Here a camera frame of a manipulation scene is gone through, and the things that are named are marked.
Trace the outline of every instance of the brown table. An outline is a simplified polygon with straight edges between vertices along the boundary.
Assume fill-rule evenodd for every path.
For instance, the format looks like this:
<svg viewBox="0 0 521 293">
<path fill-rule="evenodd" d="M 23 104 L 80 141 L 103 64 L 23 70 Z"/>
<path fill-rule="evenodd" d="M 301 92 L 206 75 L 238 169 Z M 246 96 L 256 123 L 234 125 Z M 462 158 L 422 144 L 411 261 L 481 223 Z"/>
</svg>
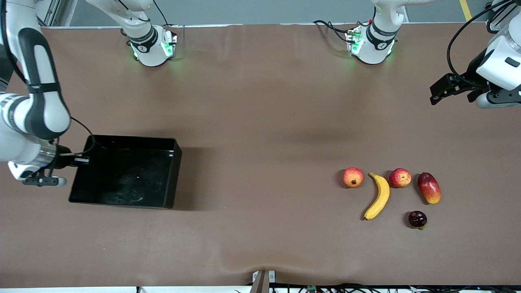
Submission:
<svg viewBox="0 0 521 293">
<path fill-rule="evenodd" d="M 348 58 L 315 26 L 188 28 L 178 58 L 135 62 L 119 30 L 44 30 L 72 114 L 95 133 L 175 137 L 183 149 L 173 210 L 68 203 L 63 188 L 26 187 L 2 164 L 2 287 L 239 285 L 260 268 L 277 281 L 335 284 L 521 284 L 521 114 L 465 96 L 437 106 L 459 24 L 404 25 L 381 65 Z M 483 24 L 454 47 L 466 68 Z M 13 78 L 10 90 L 23 92 Z M 79 150 L 73 124 L 61 143 Z M 438 205 L 413 184 L 373 221 L 366 178 L 340 170 L 431 172 Z M 407 212 L 422 210 L 424 231 Z"/>
</svg>

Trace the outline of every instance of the banana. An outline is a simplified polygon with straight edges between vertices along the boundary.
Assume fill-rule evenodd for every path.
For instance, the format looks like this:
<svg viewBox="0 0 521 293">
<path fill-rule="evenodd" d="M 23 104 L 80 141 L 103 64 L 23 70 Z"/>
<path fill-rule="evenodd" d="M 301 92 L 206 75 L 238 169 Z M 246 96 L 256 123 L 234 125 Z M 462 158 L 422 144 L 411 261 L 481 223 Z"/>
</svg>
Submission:
<svg viewBox="0 0 521 293">
<path fill-rule="evenodd" d="M 364 219 L 374 219 L 383 210 L 383 207 L 386 206 L 386 203 L 389 200 L 389 193 L 391 192 L 389 184 L 385 178 L 376 175 L 375 173 L 369 173 L 369 176 L 375 180 L 376 186 L 378 186 L 378 196 L 376 197 L 375 202 L 373 202 L 365 212 Z"/>
</svg>

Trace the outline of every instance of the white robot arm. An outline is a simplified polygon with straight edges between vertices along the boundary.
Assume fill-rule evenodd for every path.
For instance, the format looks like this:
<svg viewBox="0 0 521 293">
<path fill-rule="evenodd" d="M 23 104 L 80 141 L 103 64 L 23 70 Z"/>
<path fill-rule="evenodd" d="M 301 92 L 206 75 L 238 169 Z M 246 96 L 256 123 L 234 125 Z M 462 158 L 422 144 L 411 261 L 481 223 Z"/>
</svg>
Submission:
<svg viewBox="0 0 521 293">
<path fill-rule="evenodd" d="M 65 167 L 58 154 L 70 153 L 51 142 L 70 126 L 51 49 L 40 30 L 33 0 L 0 1 L 1 43 L 13 63 L 11 53 L 20 61 L 23 74 L 16 67 L 17 74 L 29 92 L 29 96 L 0 93 L 0 162 L 9 162 L 14 177 L 27 184 L 63 185 L 65 180 L 59 177 L 29 180 L 51 164 Z"/>
<path fill-rule="evenodd" d="M 375 6 L 372 22 L 365 23 L 347 34 L 351 55 L 362 62 L 378 64 L 391 54 L 394 38 L 405 19 L 404 7 L 422 5 L 434 0 L 371 0 Z"/>
<path fill-rule="evenodd" d="M 137 60 L 145 66 L 159 66 L 172 59 L 177 36 L 161 26 L 153 26 L 144 11 L 152 0 L 86 0 L 109 15 L 130 40 Z"/>
<path fill-rule="evenodd" d="M 430 90 L 432 105 L 471 91 L 469 102 L 480 108 L 521 106 L 521 12 L 470 62 L 467 72 L 446 74 Z"/>
</svg>

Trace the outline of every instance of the yellow floor line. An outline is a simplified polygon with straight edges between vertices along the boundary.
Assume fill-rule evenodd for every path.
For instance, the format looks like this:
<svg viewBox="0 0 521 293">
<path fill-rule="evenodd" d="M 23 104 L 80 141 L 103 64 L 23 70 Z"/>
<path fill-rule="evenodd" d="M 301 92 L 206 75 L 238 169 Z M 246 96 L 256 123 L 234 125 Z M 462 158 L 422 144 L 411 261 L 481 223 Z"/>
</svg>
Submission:
<svg viewBox="0 0 521 293">
<path fill-rule="evenodd" d="M 461 10 L 463 10 L 463 14 L 465 15 L 465 19 L 469 21 L 472 18 L 472 14 L 470 14 L 470 9 L 468 9 L 467 0 L 460 0 Z"/>
</svg>

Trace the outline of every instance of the black bin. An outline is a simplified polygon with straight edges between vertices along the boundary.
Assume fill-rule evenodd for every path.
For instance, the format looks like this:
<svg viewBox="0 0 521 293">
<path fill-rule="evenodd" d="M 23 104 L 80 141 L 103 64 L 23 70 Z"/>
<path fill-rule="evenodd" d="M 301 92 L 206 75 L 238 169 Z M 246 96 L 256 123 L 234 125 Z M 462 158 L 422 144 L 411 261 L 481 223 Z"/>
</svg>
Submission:
<svg viewBox="0 0 521 293">
<path fill-rule="evenodd" d="M 171 209 L 176 193 L 181 149 L 173 138 L 95 135 L 96 146 L 84 154 L 69 201 Z M 89 137 L 85 150 L 92 145 Z"/>
</svg>

